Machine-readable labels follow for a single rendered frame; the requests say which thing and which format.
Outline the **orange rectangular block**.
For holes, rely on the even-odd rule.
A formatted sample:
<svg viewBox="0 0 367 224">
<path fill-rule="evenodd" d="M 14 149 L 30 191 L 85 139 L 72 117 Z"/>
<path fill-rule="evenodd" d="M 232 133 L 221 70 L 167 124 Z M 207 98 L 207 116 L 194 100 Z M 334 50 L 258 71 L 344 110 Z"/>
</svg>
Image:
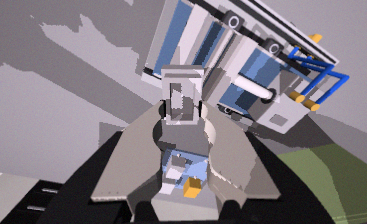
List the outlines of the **orange rectangular block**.
<svg viewBox="0 0 367 224">
<path fill-rule="evenodd" d="M 189 177 L 183 186 L 183 195 L 185 197 L 195 198 L 200 190 L 200 179 Z"/>
</svg>

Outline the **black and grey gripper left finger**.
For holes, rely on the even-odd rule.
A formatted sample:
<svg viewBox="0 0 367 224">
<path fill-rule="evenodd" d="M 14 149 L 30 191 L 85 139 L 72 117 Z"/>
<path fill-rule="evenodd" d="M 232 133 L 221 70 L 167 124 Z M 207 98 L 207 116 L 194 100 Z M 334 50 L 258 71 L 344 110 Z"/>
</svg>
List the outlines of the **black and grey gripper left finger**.
<svg viewBox="0 0 367 224">
<path fill-rule="evenodd" d="M 112 135 L 63 184 L 36 224 L 123 224 L 161 190 L 166 101 Z M 155 145 L 156 144 L 156 145 Z"/>
</svg>

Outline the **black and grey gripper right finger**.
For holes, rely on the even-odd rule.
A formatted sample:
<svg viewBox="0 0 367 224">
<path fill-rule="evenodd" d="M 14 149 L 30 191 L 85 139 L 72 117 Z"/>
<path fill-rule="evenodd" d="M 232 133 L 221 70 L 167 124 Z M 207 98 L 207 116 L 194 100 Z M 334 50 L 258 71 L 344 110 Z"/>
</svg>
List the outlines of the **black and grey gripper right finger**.
<svg viewBox="0 0 367 224">
<path fill-rule="evenodd" d="M 336 224 L 298 175 L 251 132 L 204 100 L 198 112 L 205 123 L 207 183 L 218 215 L 226 200 L 236 200 L 243 219 L 263 224 Z"/>
</svg>

